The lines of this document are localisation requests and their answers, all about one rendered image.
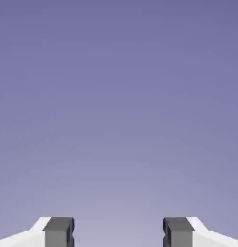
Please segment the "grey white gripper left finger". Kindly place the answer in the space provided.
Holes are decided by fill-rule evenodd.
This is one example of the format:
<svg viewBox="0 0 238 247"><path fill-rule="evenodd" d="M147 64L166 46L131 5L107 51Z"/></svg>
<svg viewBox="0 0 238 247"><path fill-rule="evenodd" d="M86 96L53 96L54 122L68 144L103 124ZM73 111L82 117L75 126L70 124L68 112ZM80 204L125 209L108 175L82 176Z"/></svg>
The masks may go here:
<svg viewBox="0 0 238 247"><path fill-rule="evenodd" d="M73 217L40 217L26 231L0 240L0 247L75 247Z"/></svg>

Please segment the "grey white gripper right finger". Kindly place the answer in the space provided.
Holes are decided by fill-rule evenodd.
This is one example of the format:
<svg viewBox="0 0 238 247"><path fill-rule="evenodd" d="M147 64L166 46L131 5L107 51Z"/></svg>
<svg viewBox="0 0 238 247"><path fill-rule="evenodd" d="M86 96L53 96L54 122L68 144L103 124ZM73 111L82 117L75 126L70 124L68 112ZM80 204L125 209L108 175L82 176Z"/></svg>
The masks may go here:
<svg viewBox="0 0 238 247"><path fill-rule="evenodd" d="M238 247L238 240L206 228L198 217L164 217L163 247Z"/></svg>

